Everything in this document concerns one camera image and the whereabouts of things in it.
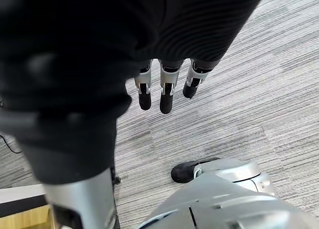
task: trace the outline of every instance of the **robot leg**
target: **robot leg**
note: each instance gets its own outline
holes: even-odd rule
[[[183,94],[186,98],[191,99],[197,91],[198,86],[204,82],[209,72],[211,72],[218,61],[202,61],[192,59],[188,70],[186,82],[183,89]]]
[[[219,159],[198,164],[194,180],[176,191],[139,229],[319,228],[302,210],[275,197],[254,162]]]
[[[179,61],[164,61],[160,60],[160,111],[163,114],[168,114],[173,105],[174,90],[177,85],[177,79],[180,67],[184,60]]]

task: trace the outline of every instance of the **floor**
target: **floor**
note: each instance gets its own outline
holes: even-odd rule
[[[124,229],[181,187],[170,178],[174,165],[213,156],[256,160],[280,198],[319,217],[318,14],[319,0],[262,0],[192,100],[182,95],[185,61],[168,115],[160,113],[157,61],[149,111],[127,83],[133,103],[118,120],[116,146]],[[2,142],[0,154],[0,188],[36,183],[21,154]]]

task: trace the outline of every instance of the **black fabric sleeve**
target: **black fabric sleeve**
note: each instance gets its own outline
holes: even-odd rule
[[[164,13],[165,0],[0,0],[0,130],[39,181],[113,165],[132,55],[156,41]]]

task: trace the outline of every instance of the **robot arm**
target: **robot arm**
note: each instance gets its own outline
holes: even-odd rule
[[[0,130],[16,137],[62,225],[113,227],[116,208],[110,169],[116,120],[131,102],[125,81],[143,73],[140,62],[161,59],[161,94],[163,102],[171,104],[169,97],[180,69],[180,62],[172,63],[194,59],[184,90],[191,98],[259,0],[214,2],[214,17],[220,23],[212,24],[215,42],[199,51],[196,48],[201,45],[190,45],[186,38],[181,42],[187,51],[180,51],[178,44],[170,49],[158,44],[170,33],[163,23],[174,19],[181,1],[0,0],[0,95],[4,103]],[[238,14],[233,7],[237,5],[241,7]],[[201,26],[211,33],[205,24]],[[191,39],[207,42],[211,34],[200,38],[201,29],[192,27],[199,35]],[[171,44],[179,37],[176,34],[176,39],[167,37],[164,42]],[[210,50],[214,59],[209,57]],[[212,64],[201,62],[199,53]],[[149,92],[150,75],[136,82],[141,93]],[[166,106],[161,108],[164,113],[171,109]]]

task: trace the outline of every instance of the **black foot pad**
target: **black foot pad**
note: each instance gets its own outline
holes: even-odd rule
[[[212,158],[205,161],[189,161],[180,163],[171,170],[171,178],[177,183],[188,183],[194,179],[194,168],[198,164],[207,163],[220,158]]]

